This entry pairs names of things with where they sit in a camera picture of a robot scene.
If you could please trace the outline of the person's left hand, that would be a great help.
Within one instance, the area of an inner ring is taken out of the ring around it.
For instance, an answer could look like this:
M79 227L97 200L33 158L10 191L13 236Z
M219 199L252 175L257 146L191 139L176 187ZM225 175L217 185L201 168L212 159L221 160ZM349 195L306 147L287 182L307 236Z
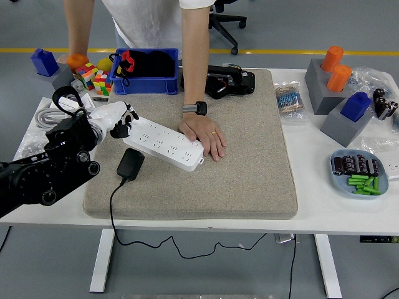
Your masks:
M214 161L225 157L226 138L218 125L208 116L184 113L178 129L190 140L199 140L203 154L210 155Z

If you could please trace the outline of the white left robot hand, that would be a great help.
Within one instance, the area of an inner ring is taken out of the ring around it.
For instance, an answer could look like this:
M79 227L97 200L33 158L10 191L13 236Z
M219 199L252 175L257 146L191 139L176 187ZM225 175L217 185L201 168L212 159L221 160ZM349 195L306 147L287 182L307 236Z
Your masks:
M133 107L123 101L96 108L89 115L89 123L97 137L97 143L101 143L107 133L116 139L129 137L132 121L138 119Z

